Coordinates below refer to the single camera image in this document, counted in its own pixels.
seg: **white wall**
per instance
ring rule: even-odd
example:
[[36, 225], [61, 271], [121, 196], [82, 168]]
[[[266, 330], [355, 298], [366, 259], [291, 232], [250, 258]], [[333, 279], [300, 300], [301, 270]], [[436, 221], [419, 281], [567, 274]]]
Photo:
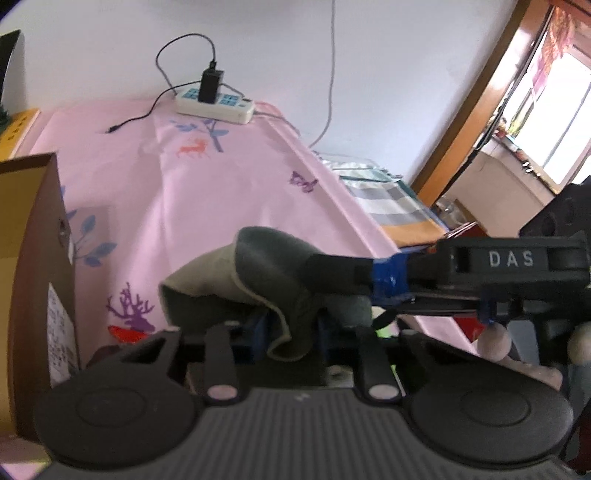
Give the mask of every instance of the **white wall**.
[[490, 236], [516, 237], [554, 195], [505, 147], [491, 140], [446, 197], [459, 200]]
[[[368, 157], [412, 177], [514, 5], [337, 0], [335, 112], [317, 149]], [[156, 52], [197, 31], [214, 39], [230, 85], [278, 106], [309, 142], [326, 119], [329, 27], [330, 0], [22, 0], [0, 24], [0, 33], [25, 34], [24, 68], [17, 58], [7, 104], [50, 109], [157, 93], [165, 84]], [[183, 83], [200, 78], [209, 60], [209, 46], [189, 38], [162, 63], [173, 83]]]

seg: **pink tablecloth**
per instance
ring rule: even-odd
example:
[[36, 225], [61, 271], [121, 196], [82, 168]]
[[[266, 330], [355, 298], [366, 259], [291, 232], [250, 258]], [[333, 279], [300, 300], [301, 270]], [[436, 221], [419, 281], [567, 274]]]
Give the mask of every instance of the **pink tablecloth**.
[[[330, 254], [385, 257], [397, 251], [280, 120], [215, 122], [179, 115], [167, 100], [147, 119], [105, 134], [149, 105], [119, 100], [57, 111], [32, 148], [58, 153], [76, 244], [83, 364], [113, 343], [109, 325], [146, 332], [164, 327], [158, 282], [232, 242], [241, 227], [274, 227]], [[259, 109], [279, 113], [269, 105]], [[444, 339], [469, 349], [455, 323], [436, 322], [438, 330], [441, 322], [448, 325]], [[428, 320], [422, 323], [428, 327]]]

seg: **butterfly print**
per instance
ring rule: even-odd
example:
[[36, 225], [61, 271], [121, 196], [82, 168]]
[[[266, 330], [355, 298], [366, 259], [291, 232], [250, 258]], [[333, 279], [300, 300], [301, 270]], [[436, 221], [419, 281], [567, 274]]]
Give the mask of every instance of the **butterfly print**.
[[314, 179], [312, 181], [306, 181], [304, 177], [302, 177], [299, 173], [294, 171], [291, 174], [290, 184], [296, 185], [301, 187], [302, 192], [310, 193], [314, 190], [314, 186], [318, 183], [318, 179]]

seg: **sticker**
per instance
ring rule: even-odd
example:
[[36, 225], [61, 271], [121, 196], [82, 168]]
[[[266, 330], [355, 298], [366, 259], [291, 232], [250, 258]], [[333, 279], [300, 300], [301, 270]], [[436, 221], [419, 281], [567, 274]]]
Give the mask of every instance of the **sticker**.
[[47, 293], [47, 353], [52, 388], [78, 371], [74, 323], [51, 283]]
[[72, 236], [70, 235], [70, 239], [68, 240], [68, 260], [70, 261], [70, 265], [74, 264], [74, 253], [76, 248], [74, 247], [74, 240], [72, 240]]

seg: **bed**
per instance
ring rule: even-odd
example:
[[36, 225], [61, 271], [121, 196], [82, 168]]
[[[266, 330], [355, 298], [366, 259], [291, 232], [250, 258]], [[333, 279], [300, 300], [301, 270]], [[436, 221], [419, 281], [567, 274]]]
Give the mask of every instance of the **bed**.
[[[85, 102], [52, 113], [31, 153], [57, 151], [76, 247], [76, 316], [83, 364], [114, 343], [108, 327], [166, 325], [157, 285], [193, 258], [270, 226], [337, 255], [386, 257], [398, 248], [286, 123], [233, 125], [148, 100]], [[271, 105], [259, 111], [280, 115]], [[451, 319], [417, 327], [472, 351]]]

